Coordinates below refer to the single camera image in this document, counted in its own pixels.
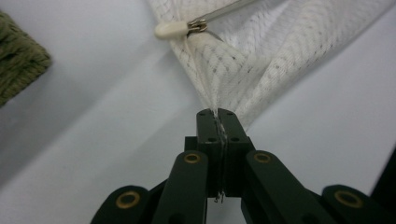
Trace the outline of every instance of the white table surface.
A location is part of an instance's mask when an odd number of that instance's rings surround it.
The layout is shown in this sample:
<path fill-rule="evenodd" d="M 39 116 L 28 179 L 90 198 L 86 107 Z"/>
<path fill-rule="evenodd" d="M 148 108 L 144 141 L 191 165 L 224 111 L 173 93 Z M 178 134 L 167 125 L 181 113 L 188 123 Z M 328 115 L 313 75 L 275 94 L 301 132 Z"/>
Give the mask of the white table surface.
<path fill-rule="evenodd" d="M 90 223 L 113 190 L 151 189 L 195 135 L 197 94 L 145 1 L 2 0 L 47 48 L 49 71 L 0 109 L 0 223 Z M 253 123 L 314 192 L 369 194 L 396 142 L 396 7 Z M 245 223 L 240 201 L 207 223 Z"/>

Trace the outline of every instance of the zipper slider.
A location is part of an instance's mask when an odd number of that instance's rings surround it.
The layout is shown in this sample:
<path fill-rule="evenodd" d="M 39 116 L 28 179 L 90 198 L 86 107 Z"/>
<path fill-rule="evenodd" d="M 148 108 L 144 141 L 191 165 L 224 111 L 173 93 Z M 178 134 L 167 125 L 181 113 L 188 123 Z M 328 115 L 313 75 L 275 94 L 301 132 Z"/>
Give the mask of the zipper slider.
<path fill-rule="evenodd" d="M 155 36 L 159 39 L 173 39 L 192 33 L 201 33 L 207 29 L 206 20 L 162 22 L 155 27 Z"/>

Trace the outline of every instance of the green textured object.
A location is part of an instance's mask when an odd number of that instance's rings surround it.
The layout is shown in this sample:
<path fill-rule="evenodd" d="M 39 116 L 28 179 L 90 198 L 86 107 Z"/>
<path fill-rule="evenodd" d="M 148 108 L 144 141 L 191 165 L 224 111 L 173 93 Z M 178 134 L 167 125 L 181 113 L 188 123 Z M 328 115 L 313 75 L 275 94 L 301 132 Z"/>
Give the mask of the green textured object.
<path fill-rule="evenodd" d="M 0 106 L 42 75 L 50 56 L 15 22 L 0 12 Z"/>

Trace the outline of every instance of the zipper pull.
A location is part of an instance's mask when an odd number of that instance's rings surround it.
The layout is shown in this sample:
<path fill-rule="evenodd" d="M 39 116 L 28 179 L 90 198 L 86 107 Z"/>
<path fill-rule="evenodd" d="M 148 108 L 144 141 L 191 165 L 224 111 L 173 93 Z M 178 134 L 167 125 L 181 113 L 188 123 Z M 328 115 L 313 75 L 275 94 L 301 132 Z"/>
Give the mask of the zipper pull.
<path fill-rule="evenodd" d="M 155 27 L 155 36 L 159 39 L 173 39 L 192 33 L 201 33 L 207 29 L 206 20 L 162 22 Z"/>

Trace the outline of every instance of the white mesh bag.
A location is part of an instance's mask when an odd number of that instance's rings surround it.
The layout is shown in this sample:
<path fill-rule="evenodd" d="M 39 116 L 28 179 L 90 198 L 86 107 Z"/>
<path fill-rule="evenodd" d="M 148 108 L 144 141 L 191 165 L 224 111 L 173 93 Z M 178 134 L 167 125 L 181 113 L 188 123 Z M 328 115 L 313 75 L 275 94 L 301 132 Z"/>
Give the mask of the white mesh bag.
<path fill-rule="evenodd" d="M 169 43 L 204 107 L 231 110 L 247 127 L 308 67 L 343 47 L 395 0 L 149 2 L 159 22 L 210 20 L 210 32 L 176 35 Z M 243 6 L 217 15 L 237 5 Z"/>

